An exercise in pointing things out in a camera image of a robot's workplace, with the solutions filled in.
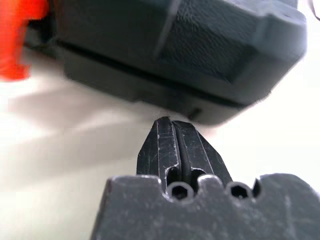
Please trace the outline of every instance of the plastic part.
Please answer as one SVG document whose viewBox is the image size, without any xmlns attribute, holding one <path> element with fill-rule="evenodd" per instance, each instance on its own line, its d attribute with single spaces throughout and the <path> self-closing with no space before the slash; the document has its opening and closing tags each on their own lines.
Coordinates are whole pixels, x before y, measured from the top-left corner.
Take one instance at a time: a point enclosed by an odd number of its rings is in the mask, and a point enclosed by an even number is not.
<svg viewBox="0 0 320 240">
<path fill-rule="evenodd" d="M 121 64 L 106 65 L 99 59 L 60 48 L 64 73 L 71 80 L 127 101 L 143 101 L 187 116 L 194 122 L 217 125 L 235 116 L 243 105 L 223 101 L 192 87 L 143 74 Z"/>
<path fill-rule="evenodd" d="M 57 38 L 106 68 L 118 64 L 142 78 L 249 106 L 268 96 L 306 51 L 307 22 L 297 2 L 60 0 Z M 102 89 L 110 78 L 97 73 L 90 81 Z"/>
<path fill-rule="evenodd" d="M 0 76 L 6 81 L 29 76 L 29 66 L 19 63 L 27 25 L 45 17 L 48 10 L 47 0 L 0 1 Z"/>
<path fill-rule="evenodd" d="M 182 176 L 172 179 L 172 167 Z M 194 178 L 194 195 L 185 167 L 206 173 Z M 253 188 L 233 182 L 190 123 L 156 120 L 136 170 L 108 180 L 91 240 L 319 240 L 320 196 L 310 185 L 278 173 L 261 176 Z"/>
</svg>

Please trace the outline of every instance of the white table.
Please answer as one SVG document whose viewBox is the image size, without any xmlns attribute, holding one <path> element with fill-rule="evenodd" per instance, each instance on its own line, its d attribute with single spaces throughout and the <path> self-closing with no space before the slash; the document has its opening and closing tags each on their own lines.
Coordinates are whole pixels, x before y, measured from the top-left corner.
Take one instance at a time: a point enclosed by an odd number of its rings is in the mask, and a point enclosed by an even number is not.
<svg viewBox="0 0 320 240">
<path fill-rule="evenodd" d="M 198 126 L 235 181 L 291 173 L 320 192 L 320 22 L 307 15 L 308 53 L 270 97 Z M 135 173 L 156 118 L 183 117 L 72 82 L 39 53 L 25 61 L 30 79 L 0 83 L 0 239 L 88 240 L 107 178 Z"/>
</svg>

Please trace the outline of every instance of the orange handle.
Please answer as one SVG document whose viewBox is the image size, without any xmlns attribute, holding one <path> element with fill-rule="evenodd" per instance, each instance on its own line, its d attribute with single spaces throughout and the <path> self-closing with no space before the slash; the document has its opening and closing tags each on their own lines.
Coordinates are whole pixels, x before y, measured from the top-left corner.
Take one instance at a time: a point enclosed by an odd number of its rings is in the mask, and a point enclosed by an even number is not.
<svg viewBox="0 0 320 240">
<path fill-rule="evenodd" d="M 12 82 L 29 77 L 20 64 L 27 25 L 47 15 L 47 0 L 0 0 L 0 76 Z"/>
</svg>

